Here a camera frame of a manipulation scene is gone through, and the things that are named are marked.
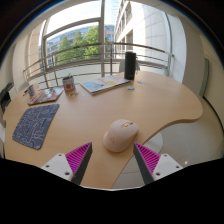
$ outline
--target white computer mouse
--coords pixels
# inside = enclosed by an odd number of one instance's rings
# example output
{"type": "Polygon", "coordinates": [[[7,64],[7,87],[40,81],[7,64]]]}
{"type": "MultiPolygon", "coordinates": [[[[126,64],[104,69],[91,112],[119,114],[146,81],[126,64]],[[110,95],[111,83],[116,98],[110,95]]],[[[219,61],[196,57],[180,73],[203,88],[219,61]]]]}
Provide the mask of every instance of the white computer mouse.
{"type": "Polygon", "coordinates": [[[114,121],[103,136],[104,146],[113,152],[124,151],[138,133],[139,127],[132,121],[120,119],[114,121]]]}

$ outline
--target wooden desk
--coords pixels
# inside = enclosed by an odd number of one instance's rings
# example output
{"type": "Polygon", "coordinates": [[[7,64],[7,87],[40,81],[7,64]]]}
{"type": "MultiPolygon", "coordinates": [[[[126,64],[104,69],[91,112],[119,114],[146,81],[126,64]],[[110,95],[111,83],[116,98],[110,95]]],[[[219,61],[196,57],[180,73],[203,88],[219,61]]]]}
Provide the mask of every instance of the wooden desk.
{"type": "Polygon", "coordinates": [[[92,96],[80,85],[76,86],[76,92],[79,93],[76,97],[63,92],[54,102],[60,107],[43,146],[35,150],[12,140],[16,125],[28,108],[29,96],[23,97],[21,91],[3,117],[6,120],[6,159],[42,167],[59,152],[66,154],[92,142],[93,153],[81,185],[110,189],[133,156],[134,142],[144,144],[165,127],[194,122],[203,112],[199,99],[186,86],[169,77],[144,71],[139,71],[131,84],[100,94],[92,96]],[[135,91],[127,90],[127,86],[134,86],[135,91]],[[107,150],[102,141],[111,123],[118,119],[135,122],[139,132],[125,151],[116,153],[107,150]]]}

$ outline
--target black speaker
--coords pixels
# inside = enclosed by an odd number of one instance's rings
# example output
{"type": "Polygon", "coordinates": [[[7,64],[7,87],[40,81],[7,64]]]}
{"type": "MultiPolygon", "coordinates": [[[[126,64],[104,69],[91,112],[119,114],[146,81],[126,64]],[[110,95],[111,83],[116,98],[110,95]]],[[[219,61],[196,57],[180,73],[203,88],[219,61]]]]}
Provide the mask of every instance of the black speaker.
{"type": "Polygon", "coordinates": [[[136,70],[136,53],[125,52],[124,78],[134,80],[135,70],[136,70]]]}

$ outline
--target mouse pad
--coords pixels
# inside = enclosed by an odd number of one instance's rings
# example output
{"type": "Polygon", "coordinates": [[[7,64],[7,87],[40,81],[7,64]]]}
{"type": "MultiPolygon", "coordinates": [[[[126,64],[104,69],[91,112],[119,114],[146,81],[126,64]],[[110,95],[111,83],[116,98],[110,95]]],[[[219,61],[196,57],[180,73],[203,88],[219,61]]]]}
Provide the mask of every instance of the mouse pad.
{"type": "Polygon", "coordinates": [[[59,104],[27,109],[21,117],[12,139],[34,149],[40,149],[59,104]]]}

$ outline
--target green foliage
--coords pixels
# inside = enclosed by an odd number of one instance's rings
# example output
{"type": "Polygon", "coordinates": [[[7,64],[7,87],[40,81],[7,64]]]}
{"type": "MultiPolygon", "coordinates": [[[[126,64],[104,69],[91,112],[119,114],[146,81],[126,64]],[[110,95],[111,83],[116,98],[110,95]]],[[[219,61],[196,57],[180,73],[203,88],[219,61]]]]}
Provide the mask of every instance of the green foliage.
{"type": "MultiPolygon", "coordinates": [[[[73,47],[85,45],[85,40],[82,38],[81,32],[78,30],[73,40],[73,47]]],[[[73,51],[74,60],[84,59],[85,48],[77,48],[73,51]]]]}
{"type": "MultiPolygon", "coordinates": [[[[64,36],[62,41],[61,41],[61,45],[58,48],[58,51],[66,50],[70,47],[71,46],[70,46],[70,43],[69,43],[67,37],[64,36]]],[[[71,57],[73,57],[73,52],[72,51],[65,51],[65,52],[57,54],[57,65],[69,62],[70,61],[69,58],[71,58],[71,57]]]]}
{"type": "MultiPolygon", "coordinates": [[[[89,28],[89,31],[85,34],[84,38],[82,37],[80,30],[78,30],[75,34],[72,46],[70,45],[67,37],[64,36],[58,50],[61,51],[71,47],[77,47],[77,46],[82,46],[87,44],[95,44],[98,42],[99,42],[98,26],[93,26],[89,28]]],[[[98,57],[98,54],[99,54],[98,45],[83,47],[83,48],[77,48],[77,49],[73,49],[63,53],[59,53],[56,55],[55,61],[56,61],[56,64],[59,65],[69,61],[98,57]]]]}

